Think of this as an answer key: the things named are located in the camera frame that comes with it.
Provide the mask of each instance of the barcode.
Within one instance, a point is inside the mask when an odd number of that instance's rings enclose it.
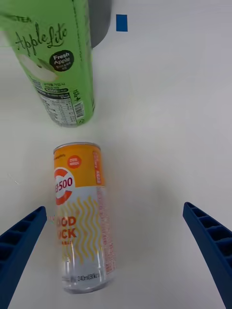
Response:
[[[85,115],[83,102],[80,102],[80,103],[74,105],[74,111],[75,111],[75,114],[76,114],[76,118],[83,117]]]

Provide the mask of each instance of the apple image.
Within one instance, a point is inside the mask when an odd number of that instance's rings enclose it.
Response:
[[[55,79],[58,78],[58,76],[54,72],[46,69],[42,65],[37,65],[26,55],[20,54],[18,56],[18,59],[21,62],[21,64],[25,68],[27,68],[28,71],[31,72],[32,75],[34,75],[35,77],[39,78],[42,81],[53,82]]]

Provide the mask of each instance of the white background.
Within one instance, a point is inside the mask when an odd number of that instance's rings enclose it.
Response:
[[[128,33],[116,14],[128,14]],[[9,309],[224,308],[182,210],[190,201],[232,229],[231,1],[115,0],[93,69],[94,117],[61,128],[0,48],[0,234],[40,205],[53,215],[53,149],[93,141],[118,268],[106,289],[63,292],[48,222]]]

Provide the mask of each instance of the gray object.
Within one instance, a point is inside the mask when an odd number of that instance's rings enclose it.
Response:
[[[106,36],[110,27],[112,0],[88,0],[92,48]]]

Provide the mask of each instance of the red circle logo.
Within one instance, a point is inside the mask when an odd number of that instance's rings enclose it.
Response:
[[[55,170],[56,179],[56,204],[64,204],[72,195],[75,189],[75,180],[72,173],[64,168]]]
[[[72,155],[69,159],[68,159],[68,166],[71,169],[77,169],[79,168],[81,165],[81,158],[77,155]]]

